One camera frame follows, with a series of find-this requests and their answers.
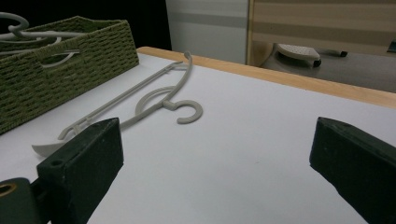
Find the wooden table edge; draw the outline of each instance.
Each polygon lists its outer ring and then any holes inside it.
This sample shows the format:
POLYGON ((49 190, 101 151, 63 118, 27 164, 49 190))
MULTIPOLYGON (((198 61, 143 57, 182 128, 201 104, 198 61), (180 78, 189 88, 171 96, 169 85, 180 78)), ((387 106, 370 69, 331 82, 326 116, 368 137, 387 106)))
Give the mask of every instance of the wooden table edge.
MULTIPOLYGON (((137 52, 172 61, 187 61, 184 58, 183 53, 166 49, 141 47, 137 49, 137 52)), ((324 94, 343 97, 346 99, 356 100, 372 105, 381 105, 385 107, 396 108, 396 93, 393 92, 372 90, 368 88, 357 87, 312 77, 302 77, 294 74, 277 72, 274 70, 244 65, 240 63, 230 63, 221 60, 210 59, 193 55, 193 52, 191 54, 192 62, 195 65, 234 73, 245 77, 253 77, 257 79, 271 81, 303 90, 316 91, 324 94)))

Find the clothes hanger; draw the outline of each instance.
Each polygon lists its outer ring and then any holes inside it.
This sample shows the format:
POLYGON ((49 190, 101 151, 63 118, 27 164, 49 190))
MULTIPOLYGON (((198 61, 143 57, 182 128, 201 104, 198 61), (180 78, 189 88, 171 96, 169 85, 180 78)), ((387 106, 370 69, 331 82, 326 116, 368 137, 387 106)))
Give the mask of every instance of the clothes hanger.
MULTIPOLYGON (((54 32, 54 31, 24 32, 23 30, 27 29, 29 27, 29 21, 26 20, 25 18, 15 15, 15 14, 12 14, 12 13, 0 12, 0 19, 10 19, 10 20, 18 21, 20 23, 17 26, 14 26, 14 25, 8 26, 8 30, 10 31, 10 33, 0 35, 1 43, 31 44, 31 43, 48 41, 49 38, 55 38, 55 41, 53 43, 49 43, 49 45, 54 45, 54 44, 61 42, 62 38, 84 35, 83 33, 75 33, 75 32, 54 32), (33 38, 33 40, 22 40, 22 41, 15 40, 18 37, 33 38)), ((11 51, 0 51, 0 56, 20 54, 20 53, 30 52, 33 50, 34 49, 18 49, 18 50, 11 50, 11 51)), ((64 53, 52 55, 52 56, 56 56, 56 55, 67 54, 67 56, 65 58, 63 58, 62 60, 60 60, 57 63, 42 64, 42 66, 43 66, 43 68, 51 68, 54 66, 58 66, 62 63, 65 63, 66 61, 71 59, 75 54, 78 54, 78 53, 79 53, 78 49, 72 49, 72 50, 67 50, 64 53)))
POLYGON ((76 37, 79 35, 84 35, 83 33, 77 32, 56 32, 56 31, 45 31, 45 32, 25 32, 24 29, 29 27, 29 21, 26 20, 24 17, 7 13, 7 12, 0 12, 0 19, 10 19, 14 21, 18 21, 19 25, 9 25, 8 30, 10 33, 0 35, 0 40, 7 41, 7 40, 14 40, 18 37, 25 37, 25 38, 43 38, 43 37, 76 37))
POLYGON ((83 129, 84 126, 83 124, 86 124, 86 126, 89 126, 91 124, 91 121, 94 119, 95 116, 99 115, 100 113, 108 110, 111 106, 115 105, 116 103, 119 103, 120 101, 126 99, 128 96, 132 95, 134 92, 138 91, 142 87, 148 85, 151 81, 155 80, 156 78, 168 73, 169 71, 173 69, 185 69, 185 74, 181 78, 181 80, 176 84, 176 86, 171 86, 171 87, 165 87, 165 88, 159 88, 156 91, 149 92, 146 94, 144 97, 140 99, 140 101, 136 105, 135 109, 135 116, 132 117, 131 119, 125 120, 123 123, 120 124, 120 128, 122 130, 125 130, 132 125, 136 124, 139 120, 147 117, 154 111, 164 107, 169 110, 176 110, 180 108, 181 106, 190 106, 195 109, 194 115, 188 117, 188 118, 179 118, 177 119, 177 123, 179 124, 187 124, 194 122, 198 120, 204 113, 203 108, 201 105, 199 105, 197 102, 191 101, 191 100, 186 100, 186 101, 180 101, 176 103, 172 103, 170 99, 181 89, 181 87, 186 83, 188 77, 190 76, 191 73, 191 67, 192 67, 192 57, 189 52, 185 52, 184 56, 186 59, 189 60, 188 64, 184 64, 183 62, 175 62, 175 63, 170 63, 167 65, 165 68, 161 69, 157 73, 151 75, 150 77, 144 79, 143 81, 139 82, 135 86, 133 86, 131 89, 128 91, 125 91, 121 95, 117 96, 113 100, 107 102, 106 104, 100 106, 99 108, 93 110, 90 114, 84 116, 83 118, 77 120, 73 124, 67 126, 64 128, 60 135, 58 136, 58 140, 61 140, 62 142, 60 143, 55 143, 55 144, 48 144, 48 145, 32 145, 33 150, 43 156, 43 157, 48 157, 50 154, 52 154, 54 151, 59 149, 61 146, 63 146, 67 141, 64 140, 66 136, 70 133, 73 132, 73 135, 77 135, 80 133, 83 129), (167 93, 164 98, 161 99, 161 101, 155 105, 152 105, 148 109, 144 110, 144 105, 145 103, 151 99, 152 97, 162 94, 162 93, 167 93))

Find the floor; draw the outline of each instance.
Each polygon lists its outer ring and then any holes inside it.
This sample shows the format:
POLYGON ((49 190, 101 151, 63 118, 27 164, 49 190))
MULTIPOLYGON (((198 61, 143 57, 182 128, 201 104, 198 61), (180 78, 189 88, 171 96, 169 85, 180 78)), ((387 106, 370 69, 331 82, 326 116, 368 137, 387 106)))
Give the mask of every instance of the floor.
POLYGON ((262 67, 380 91, 396 92, 396 57, 352 52, 346 57, 340 57, 340 51, 328 49, 316 49, 316 51, 321 57, 319 67, 313 67, 313 62, 281 57, 276 47, 262 67))

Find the green wicker basket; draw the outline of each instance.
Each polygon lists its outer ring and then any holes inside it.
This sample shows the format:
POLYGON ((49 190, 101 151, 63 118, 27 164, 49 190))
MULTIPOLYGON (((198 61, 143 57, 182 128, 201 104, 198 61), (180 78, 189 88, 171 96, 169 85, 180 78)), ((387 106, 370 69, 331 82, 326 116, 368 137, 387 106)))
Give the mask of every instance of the green wicker basket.
POLYGON ((79 16, 26 31, 79 32, 49 43, 0 43, 0 51, 33 49, 0 56, 0 134, 61 105, 139 64, 128 21, 93 21, 79 16), (79 53, 60 65, 54 56, 79 53))

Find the white table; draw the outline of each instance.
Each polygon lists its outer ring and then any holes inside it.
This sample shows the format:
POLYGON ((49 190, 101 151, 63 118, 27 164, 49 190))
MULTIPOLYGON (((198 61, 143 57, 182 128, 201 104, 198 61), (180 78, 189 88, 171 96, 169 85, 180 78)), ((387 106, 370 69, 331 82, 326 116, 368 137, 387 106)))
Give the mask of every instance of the white table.
MULTIPOLYGON (((56 142, 62 128, 172 62, 143 53, 139 59, 1 135, 0 179, 35 180, 44 158, 32 144, 56 142)), ((161 77, 99 119, 130 118, 143 95, 182 75, 161 77)), ((192 109, 160 109, 122 132, 124 166, 89 223, 365 223, 309 166, 316 121, 338 119, 396 146, 395 109, 199 65, 172 100, 197 101, 204 114, 178 125, 192 109)))

